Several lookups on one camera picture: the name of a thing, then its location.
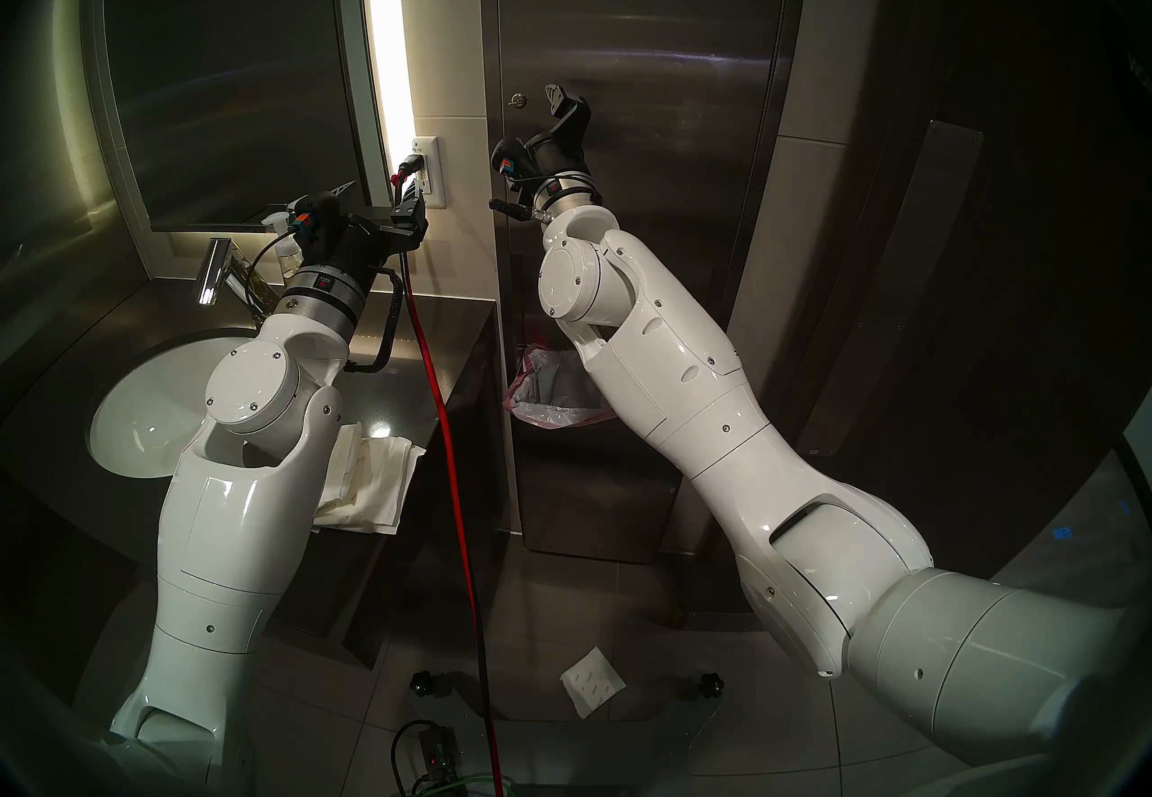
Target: white robotic arm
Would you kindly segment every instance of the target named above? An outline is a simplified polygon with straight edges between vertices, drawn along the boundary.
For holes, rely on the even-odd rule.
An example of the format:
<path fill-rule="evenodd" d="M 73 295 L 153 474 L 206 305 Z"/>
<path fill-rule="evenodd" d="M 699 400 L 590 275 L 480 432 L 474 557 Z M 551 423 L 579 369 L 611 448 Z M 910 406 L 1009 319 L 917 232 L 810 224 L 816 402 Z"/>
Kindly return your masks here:
<path fill-rule="evenodd" d="M 303 557 L 341 425 L 332 386 L 377 273 L 419 245 L 424 203 L 411 190 L 382 221 L 341 214 L 333 193 L 296 207 L 305 266 L 259 335 L 217 366 L 206 417 L 165 498 L 158 604 L 147 667 L 112 730 L 213 792 L 251 792 L 244 697 L 256 638 Z M 387 362 L 394 296 L 378 371 Z M 252 445 L 279 462 L 245 462 Z"/>
<path fill-rule="evenodd" d="M 707 503 L 765 629 L 804 669 L 847 669 L 971 762 L 1041 751 L 1114 660 L 1123 613 L 934 569 L 896 509 L 801 458 L 720 327 L 601 207 L 579 143 L 586 103 L 547 92 L 558 124 L 493 153 L 521 203 L 491 206 L 544 223 L 544 310 L 619 417 Z"/>

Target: mirror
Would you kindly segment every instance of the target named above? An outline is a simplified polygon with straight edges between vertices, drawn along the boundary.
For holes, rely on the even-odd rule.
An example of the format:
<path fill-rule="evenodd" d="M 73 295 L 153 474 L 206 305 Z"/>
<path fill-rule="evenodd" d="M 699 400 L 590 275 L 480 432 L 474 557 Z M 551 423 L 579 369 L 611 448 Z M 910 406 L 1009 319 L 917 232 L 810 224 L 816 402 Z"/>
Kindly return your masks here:
<path fill-rule="evenodd" d="M 350 181 L 343 205 L 388 204 L 362 0 L 92 3 L 109 169 L 153 230 L 263 230 Z"/>

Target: countertop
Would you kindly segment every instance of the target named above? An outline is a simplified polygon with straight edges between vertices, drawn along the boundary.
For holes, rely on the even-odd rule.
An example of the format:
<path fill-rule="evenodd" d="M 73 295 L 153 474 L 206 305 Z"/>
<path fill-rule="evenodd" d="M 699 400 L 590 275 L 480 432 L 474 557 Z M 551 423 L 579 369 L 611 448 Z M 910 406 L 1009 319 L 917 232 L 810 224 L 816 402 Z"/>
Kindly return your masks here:
<path fill-rule="evenodd" d="M 388 293 L 372 293 L 353 339 L 353 359 L 376 356 Z M 468 360 L 493 302 L 417 296 L 437 379 L 446 401 Z M 167 348 L 196 337 L 255 334 L 230 291 L 214 306 L 192 301 L 187 280 L 152 280 L 76 341 L 29 389 L 0 424 L 3 466 L 23 487 L 77 527 L 132 561 L 156 566 L 160 508 L 169 478 L 124 478 L 100 468 L 88 449 L 88 431 L 100 401 L 132 369 Z M 348 422 L 427 447 L 435 433 L 419 349 L 401 314 L 388 366 L 378 373 L 341 373 L 335 387 Z"/>

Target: soap bottle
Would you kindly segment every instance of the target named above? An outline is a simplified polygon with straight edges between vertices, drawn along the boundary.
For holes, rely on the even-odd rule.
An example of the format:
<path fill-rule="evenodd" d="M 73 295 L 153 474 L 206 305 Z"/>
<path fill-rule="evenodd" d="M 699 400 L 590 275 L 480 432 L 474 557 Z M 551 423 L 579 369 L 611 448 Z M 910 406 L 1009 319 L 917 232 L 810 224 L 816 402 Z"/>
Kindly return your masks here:
<path fill-rule="evenodd" d="M 276 236 L 282 236 L 288 231 L 288 217 L 287 211 L 278 211 L 262 222 Z M 286 236 L 276 243 L 276 260 L 280 261 L 280 275 L 287 286 L 288 280 L 296 275 L 296 271 L 304 266 L 304 253 L 293 236 Z"/>

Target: white sink basin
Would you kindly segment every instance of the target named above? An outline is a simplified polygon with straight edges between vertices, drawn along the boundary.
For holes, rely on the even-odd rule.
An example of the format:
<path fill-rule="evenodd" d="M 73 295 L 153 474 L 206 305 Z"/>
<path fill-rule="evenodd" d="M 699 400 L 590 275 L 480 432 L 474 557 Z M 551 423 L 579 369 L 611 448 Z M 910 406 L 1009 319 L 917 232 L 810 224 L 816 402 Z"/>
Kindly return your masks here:
<path fill-rule="evenodd" d="M 249 339 L 181 344 L 145 360 L 107 393 L 89 428 L 92 458 L 127 478 L 168 478 L 204 424 L 204 387 L 217 364 Z"/>

